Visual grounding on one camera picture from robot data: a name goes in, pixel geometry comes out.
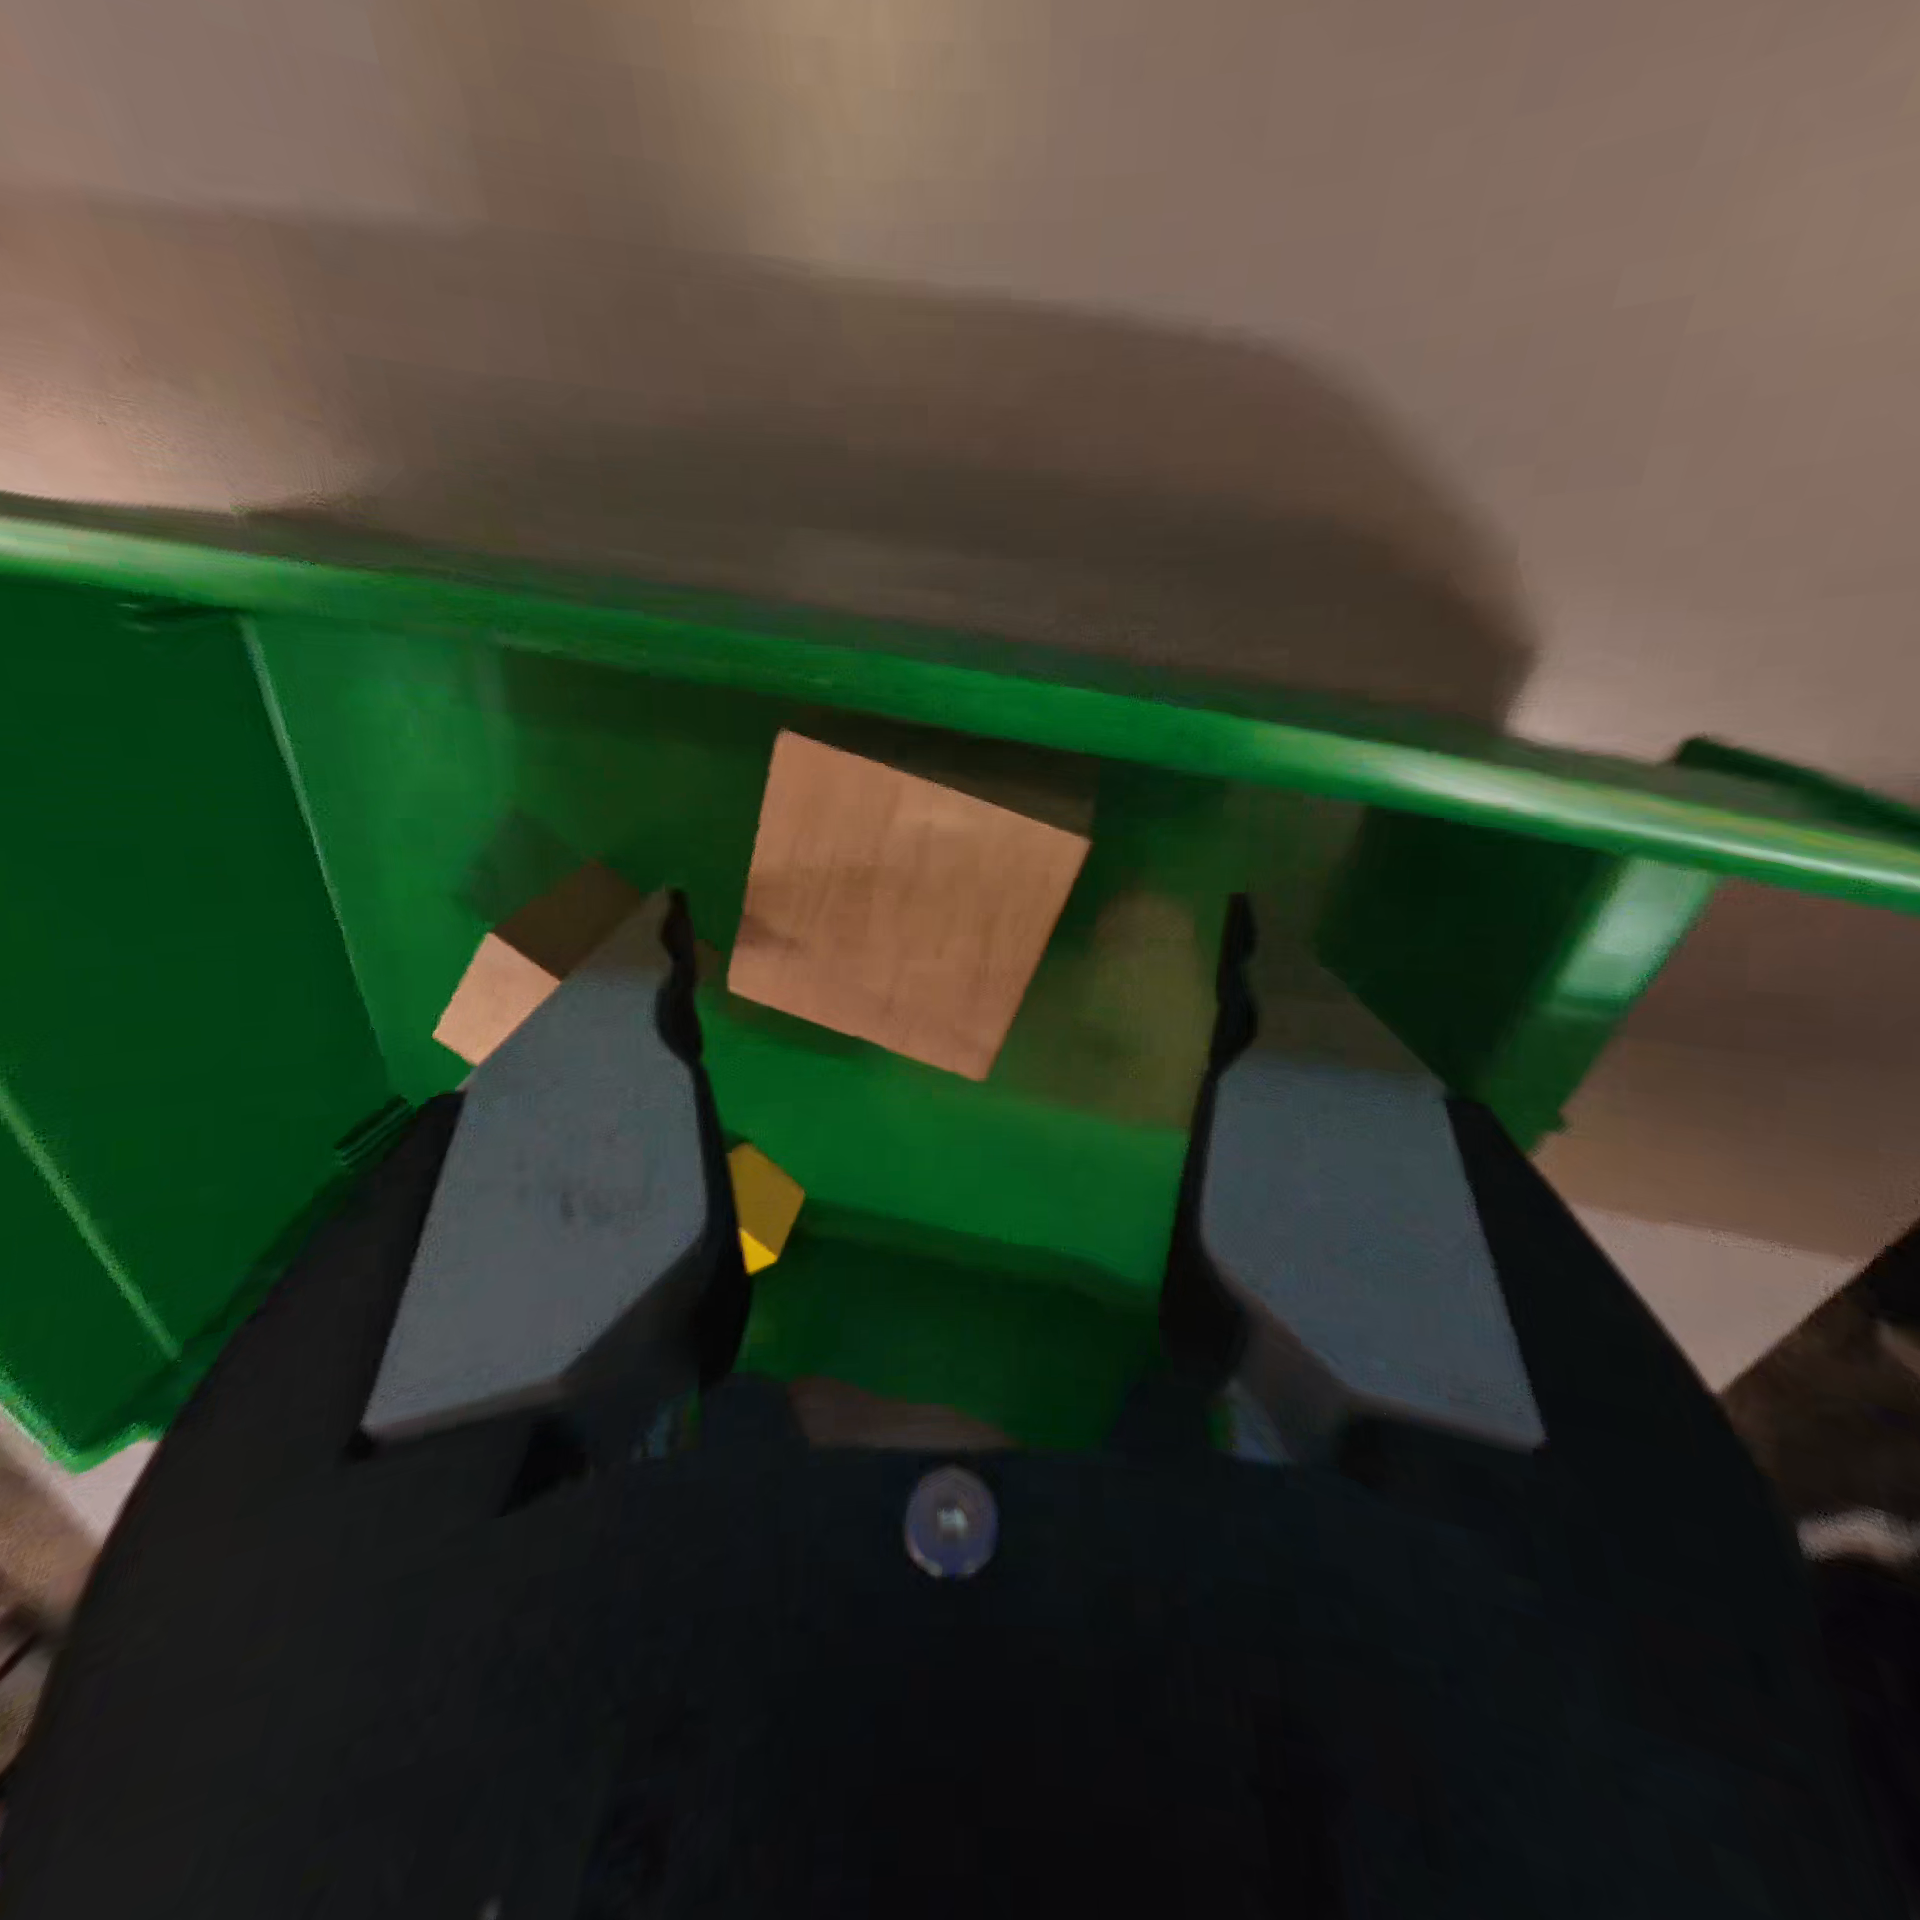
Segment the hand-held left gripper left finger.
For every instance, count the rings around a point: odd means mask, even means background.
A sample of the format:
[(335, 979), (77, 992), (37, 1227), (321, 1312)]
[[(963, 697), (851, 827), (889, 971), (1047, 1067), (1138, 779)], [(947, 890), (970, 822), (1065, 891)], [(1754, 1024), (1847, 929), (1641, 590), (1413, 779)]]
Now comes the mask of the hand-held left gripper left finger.
[(361, 1417), (380, 1449), (533, 1417), (669, 1449), (751, 1304), (682, 891), (479, 1064)]

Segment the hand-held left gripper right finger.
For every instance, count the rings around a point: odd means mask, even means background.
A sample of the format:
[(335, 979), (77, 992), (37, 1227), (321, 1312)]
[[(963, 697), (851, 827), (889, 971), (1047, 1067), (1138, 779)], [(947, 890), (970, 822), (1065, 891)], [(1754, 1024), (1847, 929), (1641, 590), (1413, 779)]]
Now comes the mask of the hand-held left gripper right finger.
[(1228, 902), (1158, 1300), (1226, 1449), (1327, 1465), (1362, 1426), (1546, 1443), (1449, 1091), (1295, 940)]

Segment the yellow cube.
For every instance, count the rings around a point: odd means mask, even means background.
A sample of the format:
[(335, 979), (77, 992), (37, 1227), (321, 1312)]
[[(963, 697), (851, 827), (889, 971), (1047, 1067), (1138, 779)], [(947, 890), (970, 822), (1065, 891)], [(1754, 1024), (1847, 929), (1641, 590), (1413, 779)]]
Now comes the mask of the yellow cube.
[(807, 1194), (790, 1174), (769, 1160), (754, 1143), (737, 1143), (726, 1153), (726, 1171), (743, 1268), (749, 1278), (757, 1278), (785, 1258)]

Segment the medium wooden cube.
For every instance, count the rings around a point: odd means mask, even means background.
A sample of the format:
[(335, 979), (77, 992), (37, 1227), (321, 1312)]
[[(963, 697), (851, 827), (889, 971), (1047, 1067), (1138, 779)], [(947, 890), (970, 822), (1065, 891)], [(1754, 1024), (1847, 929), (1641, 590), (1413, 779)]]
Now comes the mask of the medium wooden cube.
[(473, 948), (433, 1040), (477, 1067), (639, 907), (642, 894), (587, 862), (516, 907)]

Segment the large light wooden cube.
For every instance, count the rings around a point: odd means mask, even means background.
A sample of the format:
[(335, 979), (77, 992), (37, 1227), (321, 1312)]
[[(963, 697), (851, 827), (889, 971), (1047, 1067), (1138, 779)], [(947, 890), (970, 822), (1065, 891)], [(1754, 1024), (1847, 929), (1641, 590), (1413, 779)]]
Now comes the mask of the large light wooden cube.
[(781, 729), (726, 991), (983, 1082), (1092, 846), (1083, 763)]

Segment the green plastic bin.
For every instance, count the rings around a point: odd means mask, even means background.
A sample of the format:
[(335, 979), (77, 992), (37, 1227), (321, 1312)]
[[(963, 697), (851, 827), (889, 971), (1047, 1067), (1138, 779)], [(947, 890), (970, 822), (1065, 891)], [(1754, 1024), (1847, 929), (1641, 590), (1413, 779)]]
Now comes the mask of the green plastic bin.
[(484, 934), (593, 858), (732, 945), (781, 729), (1033, 753), (1092, 800), (1039, 985), (1150, 888), (1308, 958), (1537, 1146), (1719, 879), (1916, 912), (1916, 807), (1347, 696), (725, 593), (5, 496), (5, 1414), (159, 1433), (274, 1242), (463, 1067)]

